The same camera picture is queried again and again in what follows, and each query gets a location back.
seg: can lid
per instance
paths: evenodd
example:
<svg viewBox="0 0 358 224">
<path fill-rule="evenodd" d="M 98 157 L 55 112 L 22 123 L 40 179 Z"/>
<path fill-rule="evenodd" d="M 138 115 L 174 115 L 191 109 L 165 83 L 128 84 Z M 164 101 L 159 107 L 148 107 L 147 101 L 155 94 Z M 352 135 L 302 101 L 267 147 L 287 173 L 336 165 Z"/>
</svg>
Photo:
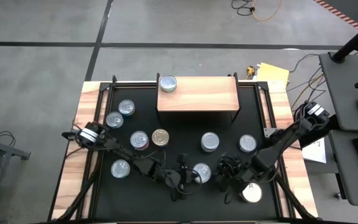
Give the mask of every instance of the can lid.
<svg viewBox="0 0 358 224">
<path fill-rule="evenodd" d="M 256 140 L 249 134 L 241 136 L 239 144 L 240 149 L 244 152 L 251 152 L 256 148 Z"/>
<path fill-rule="evenodd" d="M 124 178 L 131 171 L 131 167 L 124 159 L 116 160 L 111 166 L 111 174 L 115 178 Z"/>
<path fill-rule="evenodd" d="M 118 112 L 111 112 L 106 117 L 106 124 L 112 128 L 119 128 L 123 123 L 124 119 Z"/>
<path fill-rule="evenodd" d="M 131 114 L 135 109 L 135 104 L 132 100 L 122 100 L 118 104 L 118 111 L 122 114 Z"/>
<path fill-rule="evenodd" d="M 208 150 L 215 150 L 219 145 L 219 137 L 215 133 L 205 133 L 201 138 L 202 145 Z"/>
<path fill-rule="evenodd" d="M 177 87 L 177 79 L 171 75 L 161 78 L 160 87 L 164 91 L 173 91 Z"/>
<path fill-rule="evenodd" d="M 197 163 L 194 166 L 193 170 L 196 171 L 200 175 L 202 184 L 207 183 L 209 178 L 211 178 L 211 174 L 212 174 L 211 169 L 205 163 L 202 163 L 202 162 Z M 196 177 L 194 179 L 194 181 L 197 182 L 197 183 L 200 183 L 200 178 Z"/>
<path fill-rule="evenodd" d="M 256 203 L 262 198 L 262 189 L 259 184 L 250 183 L 248 186 L 242 191 L 242 198 L 246 202 Z"/>
<path fill-rule="evenodd" d="M 140 148 L 140 147 L 144 147 L 147 144 L 149 138 L 147 137 L 146 133 L 144 133 L 143 131 L 135 131 L 131 135 L 130 141 L 132 146 L 136 148 Z"/>
<path fill-rule="evenodd" d="M 158 146 L 164 146 L 168 143 L 169 134 L 164 129 L 157 129 L 153 132 L 152 140 Z"/>
</svg>

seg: wooden shelf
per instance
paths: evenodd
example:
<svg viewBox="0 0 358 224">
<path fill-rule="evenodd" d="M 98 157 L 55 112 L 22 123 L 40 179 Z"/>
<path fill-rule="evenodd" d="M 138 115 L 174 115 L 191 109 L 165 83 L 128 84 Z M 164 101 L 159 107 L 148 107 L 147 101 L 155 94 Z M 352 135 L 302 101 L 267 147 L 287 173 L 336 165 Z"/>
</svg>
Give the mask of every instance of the wooden shelf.
<svg viewBox="0 0 358 224">
<path fill-rule="evenodd" d="M 238 111 L 235 77 L 176 77 L 177 89 L 158 86 L 158 111 Z"/>
</svg>

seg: concrete floor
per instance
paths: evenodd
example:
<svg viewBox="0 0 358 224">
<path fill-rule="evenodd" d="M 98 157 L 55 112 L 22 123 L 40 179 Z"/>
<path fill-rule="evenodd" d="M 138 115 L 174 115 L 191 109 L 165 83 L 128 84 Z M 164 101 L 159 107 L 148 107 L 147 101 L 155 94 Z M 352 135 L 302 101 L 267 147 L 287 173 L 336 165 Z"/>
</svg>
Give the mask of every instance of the concrete floor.
<svg viewBox="0 0 358 224">
<path fill-rule="evenodd" d="M 106 3 L 0 1 L 0 41 L 94 42 Z M 257 13 L 263 17 L 275 7 L 271 1 L 259 0 Z M 356 33 L 312 0 L 284 0 L 277 16 L 263 23 L 238 16 L 230 1 L 115 0 L 103 42 L 341 45 Z M 12 131 L 16 146 L 32 152 L 27 162 L 12 160 L 0 192 L 0 222 L 46 220 L 67 145 L 60 133 L 70 128 L 92 50 L 0 47 L 0 131 Z M 245 77 L 248 65 L 265 62 L 291 70 L 305 54 L 323 52 L 103 48 L 92 80 L 110 80 L 111 75 L 119 80 L 154 80 L 157 72 L 183 76 L 237 72 Z M 318 66 L 317 57 L 302 61 L 290 75 L 289 88 L 307 81 Z M 288 93 L 291 104 L 300 91 Z M 333 112 L 328 92 L 317 102 Z M 358 207 L 347 201 L 333 206 L 335 199 L 328 197 L 336 187 L 333 180 L 332 176 L 310 177 L 320 216 L 358 222 L 354 214 Z"/>
</svg>

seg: gold can lid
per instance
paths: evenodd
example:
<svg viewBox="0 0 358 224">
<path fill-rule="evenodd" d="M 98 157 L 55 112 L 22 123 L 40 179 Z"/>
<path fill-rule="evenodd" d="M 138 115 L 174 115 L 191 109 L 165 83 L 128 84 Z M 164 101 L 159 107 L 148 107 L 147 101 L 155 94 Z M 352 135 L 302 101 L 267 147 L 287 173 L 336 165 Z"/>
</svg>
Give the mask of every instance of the gold can lid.
<svg viewBox="0 0 358 224">
<path fill-rule="evenodd" d="M 164 146 L 168 144 L 169 134 L 164 129 L 157 129 L 153 132 L 152 140 L 157 146 Z"/>
</svg>

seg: white paper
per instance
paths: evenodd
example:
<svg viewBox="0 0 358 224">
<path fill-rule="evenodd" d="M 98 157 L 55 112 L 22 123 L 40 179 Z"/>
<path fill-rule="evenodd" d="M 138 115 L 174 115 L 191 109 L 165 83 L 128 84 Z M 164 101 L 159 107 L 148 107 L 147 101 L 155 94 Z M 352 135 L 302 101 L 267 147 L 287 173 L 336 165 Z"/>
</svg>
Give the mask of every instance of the white paper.
<svg viewBox="0 0 358 224">
<path fill-rule="evenodd" d="M 302 156 L 304 159 L 327 163 L 326 148 L 324 145 L 324 138 L 321 138 L 310 145 L 302 148 Z"/>
</svg>

